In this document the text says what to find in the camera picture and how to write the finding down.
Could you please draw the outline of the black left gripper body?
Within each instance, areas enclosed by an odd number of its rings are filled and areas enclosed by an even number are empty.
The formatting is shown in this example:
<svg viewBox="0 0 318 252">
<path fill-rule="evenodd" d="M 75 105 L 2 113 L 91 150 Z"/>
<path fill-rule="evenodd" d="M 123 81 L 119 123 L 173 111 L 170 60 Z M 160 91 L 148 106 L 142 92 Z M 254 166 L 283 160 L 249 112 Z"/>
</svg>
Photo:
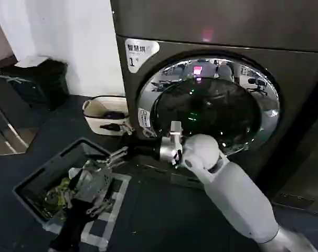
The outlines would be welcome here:
<svg viewBox="0 0 318 252">
<path fill-rule="evenodd" d="M 67 216 L 58 236 L 51 241 L 48 251 L 79 251 L 81 234 L 89 222 L 89 203 L 73 199 L 72 208 Z"/>
</svg>

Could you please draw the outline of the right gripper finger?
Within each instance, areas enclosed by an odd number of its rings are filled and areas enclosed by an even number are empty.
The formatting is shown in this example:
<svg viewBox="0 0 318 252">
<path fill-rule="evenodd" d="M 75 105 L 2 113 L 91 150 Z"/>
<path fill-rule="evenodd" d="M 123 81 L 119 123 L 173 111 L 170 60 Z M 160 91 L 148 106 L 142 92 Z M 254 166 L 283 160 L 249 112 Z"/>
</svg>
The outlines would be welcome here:
<svg viewBox="0 0 318 252">
<path fill-rule="evenodd" d="M 114 169 L 126 163 L 126 160 L 122 156 L 109 156 L 104 160 L 95 160 L 95 163 L 102 169 Z"/>
<path fill-rule="evenodd" d="M 112 152 L 109 157 L 107 158 L 107 161 L 115 161 L 122 159 L 124 156 L 128 154 L 128 146 L 124 146 L 114 152 Z"/>
</svg>

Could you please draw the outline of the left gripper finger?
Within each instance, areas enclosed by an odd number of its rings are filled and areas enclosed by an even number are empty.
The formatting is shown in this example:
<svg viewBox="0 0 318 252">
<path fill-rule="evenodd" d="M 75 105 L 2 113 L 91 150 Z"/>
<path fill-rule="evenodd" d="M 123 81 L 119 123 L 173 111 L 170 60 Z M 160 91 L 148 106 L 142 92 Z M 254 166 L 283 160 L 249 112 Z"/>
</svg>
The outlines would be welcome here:
<svg viewBox="0 0 318 252">
<path fill-rule="evenodd" d="M 99 216 L 104 210 L 111 208 L 111 200 L 104 199 L 99 204 L 94 204 L 91 208 L 86 211 L 86 214 L 90 217 Z"/>
<path fill-rule="evenodd" d="M 82 189 L 81 177 L 83 170 L 80 170 L 69 182 L 68 185 L 68 196 L 71 201 L 73 198 L 77 197 Z"/>
</svg>

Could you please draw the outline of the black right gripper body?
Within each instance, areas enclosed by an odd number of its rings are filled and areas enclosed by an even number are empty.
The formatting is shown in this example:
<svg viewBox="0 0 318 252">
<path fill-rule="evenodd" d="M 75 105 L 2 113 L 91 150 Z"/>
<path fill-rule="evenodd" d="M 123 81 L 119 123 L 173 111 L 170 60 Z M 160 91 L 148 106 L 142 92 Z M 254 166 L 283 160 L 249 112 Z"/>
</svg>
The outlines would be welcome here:
<svg viewBox="0 0 318 252">
<path fill-rule="evenodd" d="M 128 147 L 128 158 L 133 158 L 138 155 L 149 156 L 156 159 L 156 147 L 153 145 L 130 145 Z"/>
</svg>

